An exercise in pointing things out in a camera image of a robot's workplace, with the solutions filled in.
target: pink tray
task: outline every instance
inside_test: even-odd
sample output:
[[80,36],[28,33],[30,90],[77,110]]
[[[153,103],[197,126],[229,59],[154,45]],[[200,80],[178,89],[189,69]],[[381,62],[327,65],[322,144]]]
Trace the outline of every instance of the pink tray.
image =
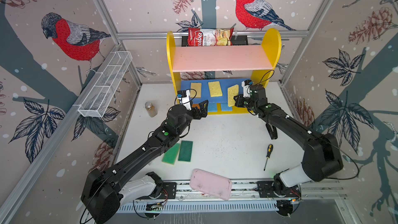
[[189,186],[222,200],[228,201],[231,198],[231,180],[200,169],[193,171]]

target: screwdriver handle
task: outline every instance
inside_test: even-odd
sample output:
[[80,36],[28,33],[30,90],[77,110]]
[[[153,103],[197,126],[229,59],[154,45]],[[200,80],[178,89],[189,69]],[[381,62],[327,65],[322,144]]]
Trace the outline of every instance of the screwdriver handle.
[[267,149],[267,157],[268,158],[271,156],[272,150],[273,150],[273,145],[269,144],[268,149]]

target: robotic arm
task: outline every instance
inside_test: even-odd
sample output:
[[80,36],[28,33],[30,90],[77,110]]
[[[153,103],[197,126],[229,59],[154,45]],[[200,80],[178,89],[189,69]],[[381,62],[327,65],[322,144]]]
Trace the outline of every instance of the robotic arm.
[[[234,97],[235,106],[246,107],[266,122],[271,139],[277,138],[276,128],[279,128],[305,151],[300,165],[274,177],[273,189],[278,196],[282,197],[296,184],[321,181],[343,168],[334,136],[312,131],[288,116],[277,105],[269,104],[262,85],[252,85],[247,80],[242,86],[245,94]],[[192,108],[189,91],[177,93],[181,105],[169,109],[166,120],[142,146],[103,172],[95,169],[88,174],[81,200],[97,224],[109,220],[122,203],[160,194],[163,181],[154,172],[136,181],[129,180],[154,158],[168,151],[180,139],[182,132],[190,127],[193,119],[199,120],[207,116],[208,101],[200,103],[199,108]]]

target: metal jar lid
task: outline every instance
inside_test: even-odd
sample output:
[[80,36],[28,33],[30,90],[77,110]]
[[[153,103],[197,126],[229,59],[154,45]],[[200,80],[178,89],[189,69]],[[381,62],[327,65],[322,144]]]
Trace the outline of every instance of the metal jar lid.
[[145,102],[145,108],[151,108],[152,106],[153,106],[152,102],[150,101]]

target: beige sponge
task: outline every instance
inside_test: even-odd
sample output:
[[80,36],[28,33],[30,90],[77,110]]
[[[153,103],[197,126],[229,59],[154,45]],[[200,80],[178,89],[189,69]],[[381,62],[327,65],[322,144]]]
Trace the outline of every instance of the beige sponge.
[[220,82],[208,82],[210,97],[220,97],[222,96]]
[[191,82],[191,89],[196,90],[196,96],[195,96],[195,91],[191,90],[190,91],[190,98],[200,98],[202,95],[202,83],[201,82]]
[[235,105],[234,96],[239,94],[239,86],[236,84],[228,88],[228,106],[232,107]]

